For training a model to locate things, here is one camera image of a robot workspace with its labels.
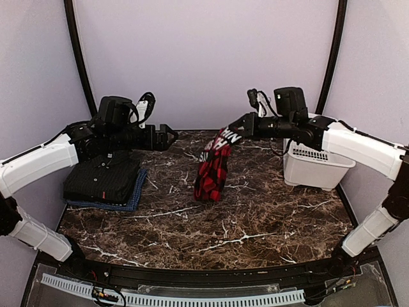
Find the brown marble surface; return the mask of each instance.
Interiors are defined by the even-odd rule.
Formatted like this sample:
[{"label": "brown marble surface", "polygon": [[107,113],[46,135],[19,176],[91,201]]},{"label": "brown marble surface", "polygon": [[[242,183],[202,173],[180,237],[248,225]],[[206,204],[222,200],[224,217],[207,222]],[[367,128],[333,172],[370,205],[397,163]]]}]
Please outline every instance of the brown marble surface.
[{"label": "brown marble surface", "polygon": [[139,209],[69,207],[59,231],[89,259],[159,269],[248,269],[329,257],[352,229],[341,200],[335,191],[286,185],[282,159],[267,141],[233,147],[222,201],[193,199],[197,157],[214,134],[181,132],[166,152],[136,152],[148,169]]}]

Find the white wall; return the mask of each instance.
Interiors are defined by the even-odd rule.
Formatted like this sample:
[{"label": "white wall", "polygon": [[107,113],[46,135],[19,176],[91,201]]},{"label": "white wall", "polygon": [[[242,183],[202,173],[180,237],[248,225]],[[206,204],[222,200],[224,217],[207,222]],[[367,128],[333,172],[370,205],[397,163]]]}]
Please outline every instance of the white wall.
[{"label": "white wall", "polygon": [[[43,143],[65,125],[89,118],[70,45],[63,1],[1,1],[0,159]],[[55,228],[63,211],[60,171],[15,195]],[[0,306],[20,306],[36,253],[0,237]]]},{"label": "white wall", "polygon": [[90,79],[104,95],[152,91],[151,122],[218,129],[252,111],[246,92],[320,95],[336,0],[76,1]]},{"label": "white wall", "polygon": [[[409,2],[348,1],[325,114],[390,141],[409,143]],[[391,181],[358,165],[342,185],[362,221]],[[400,306],[409,305],[409,222],[380,243]]]}]

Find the white laundry basket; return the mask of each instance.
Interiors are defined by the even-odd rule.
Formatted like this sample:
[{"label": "white laundry basket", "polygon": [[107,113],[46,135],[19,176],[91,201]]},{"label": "white laundry basket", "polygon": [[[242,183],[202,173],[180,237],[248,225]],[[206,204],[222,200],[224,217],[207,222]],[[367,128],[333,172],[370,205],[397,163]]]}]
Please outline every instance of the white laundry basket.
[{"label": "white laundry basket", "polygon": [[[284,139],[284,148],[288,139]],[[284,181],[288,185],[308,185],[330,191],[341,181],[355,161],[329,152],[319,152],[291,142],[284,156]]]}]

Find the stack of folded clothes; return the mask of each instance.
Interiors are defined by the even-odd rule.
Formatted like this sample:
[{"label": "stack of folded clothes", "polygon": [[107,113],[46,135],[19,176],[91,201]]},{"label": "stack of folded clothes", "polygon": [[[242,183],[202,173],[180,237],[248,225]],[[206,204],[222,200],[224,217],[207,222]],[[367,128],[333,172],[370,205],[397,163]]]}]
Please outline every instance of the stack of folded clothes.
[{"label": "stack of folded clothes", "polygon": [[64,182],[67,204],[135,211],[148,172],[128,151],[96,157],[74,167]]}]

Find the red cloth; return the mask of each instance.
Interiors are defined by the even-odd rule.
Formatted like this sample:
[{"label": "red cloth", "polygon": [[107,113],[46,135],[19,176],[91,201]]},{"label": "red cloth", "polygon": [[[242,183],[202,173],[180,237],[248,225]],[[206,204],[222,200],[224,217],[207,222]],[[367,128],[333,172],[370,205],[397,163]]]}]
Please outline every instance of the red cloth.
[{"label": "red cloth", "polygon": [[194,185],[195,200],[220,200],[228,175],[231,145],[241,138],[237,133],[224,128],[204,148]]}]

